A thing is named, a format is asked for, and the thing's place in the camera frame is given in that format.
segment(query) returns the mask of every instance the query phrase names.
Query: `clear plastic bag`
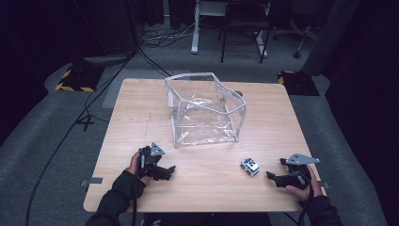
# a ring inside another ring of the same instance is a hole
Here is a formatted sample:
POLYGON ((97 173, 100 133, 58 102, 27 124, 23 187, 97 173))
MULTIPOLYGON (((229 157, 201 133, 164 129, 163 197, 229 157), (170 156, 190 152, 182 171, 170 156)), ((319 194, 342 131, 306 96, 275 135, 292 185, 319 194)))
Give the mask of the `clear plastic bag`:
POLYGON ((247 109, 236 91, 213 73, 183 73, 165 81, 175 148, 239 141, 247 109))

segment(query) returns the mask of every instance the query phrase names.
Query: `chair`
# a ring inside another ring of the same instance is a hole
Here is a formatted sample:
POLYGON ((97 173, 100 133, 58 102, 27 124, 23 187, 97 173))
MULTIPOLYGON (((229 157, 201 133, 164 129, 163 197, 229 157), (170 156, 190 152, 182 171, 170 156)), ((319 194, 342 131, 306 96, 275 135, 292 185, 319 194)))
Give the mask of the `chair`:
POLYGON ((245 44, 245 43, 226 43, 227 35, 231 31, 235 32, 251 32, 254 35, 254 40, 261 38, 262 31, 267 30, 263 42, 263 50, 261 53, 260 63, 263 62, 263 56, 266 50, 267 41, 269 39, 270 30, 273 28, 266 14, 266 3, 270 0, 247 0, 238 1, 231 0, 226 6, 225 17, 222 28, 220 29, 218 39, 223 32, 223 48, 221 63, 223 63, 226 44, 245 44))
POLYGON ((305 39, 309 37, 317 40, 317 36, 311 30, 319 19, 322 0, 289 0, 289 2, 289 23, 292 29, 277 31, 273 36, 273 40, 277 40, 279 35, 299 35, 301 40, 296 48, 294 57, 300 58, 300 49, 305 39))

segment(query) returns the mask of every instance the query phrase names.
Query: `white desk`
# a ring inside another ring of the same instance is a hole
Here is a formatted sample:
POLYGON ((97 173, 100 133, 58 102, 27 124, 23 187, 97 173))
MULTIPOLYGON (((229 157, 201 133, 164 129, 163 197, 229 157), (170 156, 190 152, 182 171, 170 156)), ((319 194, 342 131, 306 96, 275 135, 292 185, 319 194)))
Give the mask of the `white desk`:
MULTIPOLYGON (((200 42, 200 16, 224 16, 225 7, 227 3, 225 2, 209 2, 197 0, 196 4, 196 14, 195 14, 195 26, 193 42, 191 44, 191 54, 197 54, 199 52, 199 42, 200 42)), ((259 53, 263 50, 262 32, 256 38, 256 42, 259 47, 259 53)), ((267 57, 267 52, 264 52, 263 58, 267 57)))
MULTIPOLYGON (((209 86, 209 81, 179 81, 209 86)), ((176 166, 170 181, 151 181, 137 201, 137 211, 150 212, 291 212, 297 198, 268 180, 265 171, 285 175, 280 158, 311 156, 285 87, 265 83, 224 83, 244 93, 246 121, 240 142, 174 148, 165 81, 125 79, 120 88, 84 207, 94 212, 138 148, 155 142, 166 154, 160 167, 176 166), (241 168, 251 157, 260 166, 254 177, 241 168)))

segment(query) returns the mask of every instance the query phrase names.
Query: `small toy car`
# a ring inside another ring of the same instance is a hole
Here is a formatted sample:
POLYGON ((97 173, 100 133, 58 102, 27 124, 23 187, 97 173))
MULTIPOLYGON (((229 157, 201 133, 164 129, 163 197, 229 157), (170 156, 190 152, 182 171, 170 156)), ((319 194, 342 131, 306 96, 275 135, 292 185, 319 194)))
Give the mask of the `small toy car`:
POLYGON ((251 158, 241 161, 240 167, 250 176, 255 176, 259 172, 259 165, 251 158))

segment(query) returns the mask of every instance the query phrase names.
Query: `dark background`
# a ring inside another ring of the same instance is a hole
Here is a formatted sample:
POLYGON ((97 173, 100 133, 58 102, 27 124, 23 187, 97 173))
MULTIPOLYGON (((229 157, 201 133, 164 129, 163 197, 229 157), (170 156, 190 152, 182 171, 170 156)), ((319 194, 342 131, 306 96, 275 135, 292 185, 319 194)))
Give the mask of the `dark background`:
MULTIPOLYGON (((99 17, 93 17, 96 13, 102 14, 100 8, 93 11, 89 7, 89 0, 77 2, 88 22, 96 27, 93 31, 88 29, 87 22, 73 1, 2 1, 0 145, 47 94, 43 84, 49 74, 72 62, 73 56, 110 54, 98 44, 91 32, 108 40, 108 47, 125 51, 126 46, 131 46, 129 43, 113 46, 114 43, 123 43, 113 40, 115 37, 128 37, 132 35, 130 30, 120 31, 125 36, 102 35, 103 28, 106 28, 102 24, 105 24, 98 21, 99 17), (49 2, 52 2, 53 8, 62 9, 62 13, 51 11, 46 5, 49 2), (74 51, 66 51, 65 40, 59 37, 57 30, 63 27, 57 27, 62 24, 54 20, 55 16, 61 21, 69 19, 70 24, 64 25, 72 29, 69 40, 76 47, 74 51)), ((156 5, 156 1, 149 1, 148 4, 156 5)), ((162 9, 156 11, 154 15, 137 13, 137 17, 158 23, 162 9)), ((119 18, 118 23, 128 26, 123 17, 119 18)), ((353 153, 373 181, 390 225, 395 222, 395 206, 399 201, 394 186, 398 178, 397 169, 394 168, 395 157, 399 150, 398 21, 397 2, 360 1, 358 10, 323 72, 330 80, 326 96, 334 117, 353 153)))

